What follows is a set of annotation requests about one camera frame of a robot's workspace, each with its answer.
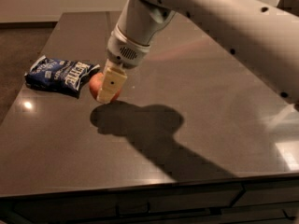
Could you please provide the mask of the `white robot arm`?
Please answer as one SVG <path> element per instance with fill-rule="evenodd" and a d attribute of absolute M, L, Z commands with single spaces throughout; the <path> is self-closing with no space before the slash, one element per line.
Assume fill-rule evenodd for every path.
<path fill-rule="evenodd" d="M 108 104 L 157 32 L 181 14 L 289 104 L 299 103 L 299 18 L 258 0 L 127 0 L 107 42 L 96 100 Z"/>

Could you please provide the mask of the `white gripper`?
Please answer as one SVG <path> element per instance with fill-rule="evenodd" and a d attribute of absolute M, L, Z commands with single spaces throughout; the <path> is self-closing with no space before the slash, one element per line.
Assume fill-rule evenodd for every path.
<path fill-rule="evenodd" d="M 107 42 L 107 62 L 102 85 L 96 100 L 101 104 L 109 104 L 127 79 L 124 66 L 131 69 L 139 66 L 150 52 L 151 34 L 146 30 L 121 30 L 116 25 Z"/>

